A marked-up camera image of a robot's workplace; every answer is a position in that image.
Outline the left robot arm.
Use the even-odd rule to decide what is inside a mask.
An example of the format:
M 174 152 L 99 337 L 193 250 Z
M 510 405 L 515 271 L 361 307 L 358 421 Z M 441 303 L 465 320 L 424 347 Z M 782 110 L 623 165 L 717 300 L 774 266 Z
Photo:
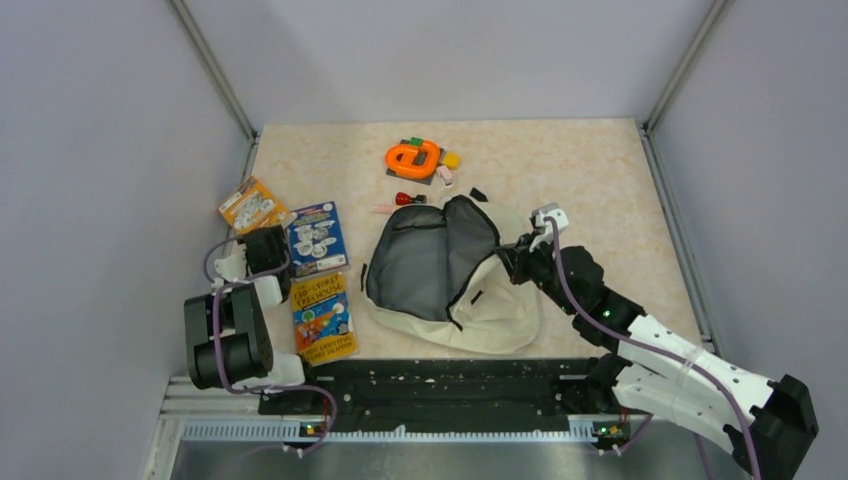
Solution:
M 272 305 L 319 309 L 295 330 L 304 362 L 321 365 L 357 352 L 356 318 L 342 275 L 293 283 L 280 226 L 254 230 L 240 242 L 261 271 L 184 305 L 189 374 L 196 387 L 233 390 L 237 382 L 272 370 L 273 347 L 257 290 L 262 281 L 271 286 Z M 445 223 L 386 226 L 360 280 L 371 318 L 463 351 L 521 350 L 537 337 L 540 314 L 530 289 L 512 284 L 496 255 L 498 243 L 496 234 L 482 238 Z

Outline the blue book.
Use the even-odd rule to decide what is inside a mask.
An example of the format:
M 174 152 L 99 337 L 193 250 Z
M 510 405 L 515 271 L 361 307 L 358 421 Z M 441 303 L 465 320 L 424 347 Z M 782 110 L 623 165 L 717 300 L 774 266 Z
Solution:
M 287 234 L 295 279 L 305 280 L 350 265 L 334 201 L 295 209 L 292 215 Z

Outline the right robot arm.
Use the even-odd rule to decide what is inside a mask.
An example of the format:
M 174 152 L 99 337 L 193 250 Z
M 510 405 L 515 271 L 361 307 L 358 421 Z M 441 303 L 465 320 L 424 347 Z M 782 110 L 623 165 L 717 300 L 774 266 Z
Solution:
M 810 391 L 784 375 L 745 370 L 686 340 L 606 286 L 582 246 L 530 246 L 524 235 L 496 248 L 512 283 L 530 282 L 606 349 L 586 385 L 600 412 L 619 405 L 665 419 L 730 454 L 755 479 L 792 479 L 819 433 Z

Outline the cream canvas backpack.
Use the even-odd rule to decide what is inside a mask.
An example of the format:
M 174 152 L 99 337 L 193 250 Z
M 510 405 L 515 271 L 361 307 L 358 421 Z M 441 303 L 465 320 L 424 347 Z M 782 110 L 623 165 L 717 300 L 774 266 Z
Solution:
M 471 194 L 397 208 L 360 275 L 369 316 L 454 349 L 520 351 L 541 328 L 536 290 L 512 284 L 496 250 L 527 231 L 514 209 Z

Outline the orange book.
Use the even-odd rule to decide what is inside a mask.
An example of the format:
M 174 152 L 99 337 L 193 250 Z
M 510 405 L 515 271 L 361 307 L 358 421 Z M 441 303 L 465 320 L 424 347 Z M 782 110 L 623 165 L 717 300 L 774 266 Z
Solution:
M 254 176 L 249 176 L 225 198 L 218 212 L 238 235 L 265 227 L 287 227 L 295 219 L 295 215 Z

